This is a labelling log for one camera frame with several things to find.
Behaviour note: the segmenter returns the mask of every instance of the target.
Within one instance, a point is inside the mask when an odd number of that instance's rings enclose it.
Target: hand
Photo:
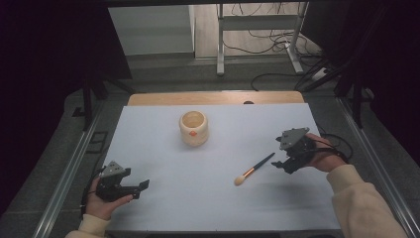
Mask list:
[[[306,134],[309,139],[316,143],[317,148],[332,148],[330,141],[327,139],[316,136],[312,133]],[[346,163],[340,157],[332,155],[328,152],[316,153],[312,161],[308,164],[309,167],[314,167],[322,172],[331,172],[336,167],[345,165]]]
[[[90,193],[87,194],[86,214],[96,216],[103,220],[111,219],[112,212],[119,206],[124,205],[133,200],[132,195],[126,195],[112,202],[105,202],[94,192],[99,183],[96,178],[90,186]]]

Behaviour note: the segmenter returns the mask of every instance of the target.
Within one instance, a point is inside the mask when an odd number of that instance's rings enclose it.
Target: sleeve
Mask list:
[[[333,206],[346,238],[407,237],[373,184],[364,182],[355,167],[344,165],[327,175],[334,191]]]
[[[84,214],[78,230],[71,231],[65,238],[102,238],[105,237],[105,228],[108,224],[107,220]]]

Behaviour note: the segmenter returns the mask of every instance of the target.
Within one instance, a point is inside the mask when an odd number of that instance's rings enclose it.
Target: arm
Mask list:
[[[328,140],[307,135],[317,147],[331,145]],[[407,237],[383,197],[373,184],[364,182],[354,166],[346,165],[340,157],[319,154],[309,164],[327,172],[333,191],[333,206],[346,238]]]
[[[94,190],[99,178],[92,182],[87,197],[86,214],[83,214],[83,221],[78,230],[71,231],[65,238],[101,238],[105,236],[105,228],[109,224],[112,212],[119,206],[130,202],[132,195],[121,197],[113,202],[105,202],[99,198]]]

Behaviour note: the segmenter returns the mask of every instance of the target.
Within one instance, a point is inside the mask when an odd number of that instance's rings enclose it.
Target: ceramic cup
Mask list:
[[[189,111],[179,119],[182,141],[192,147],[204,144],[209,137],[206,115],[199,111]]]

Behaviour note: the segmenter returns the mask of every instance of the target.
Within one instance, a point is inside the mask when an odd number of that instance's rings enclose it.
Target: wooden table edge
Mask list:
[[[298,91],[199,91],[139,93],[128,106],[304,103]]]

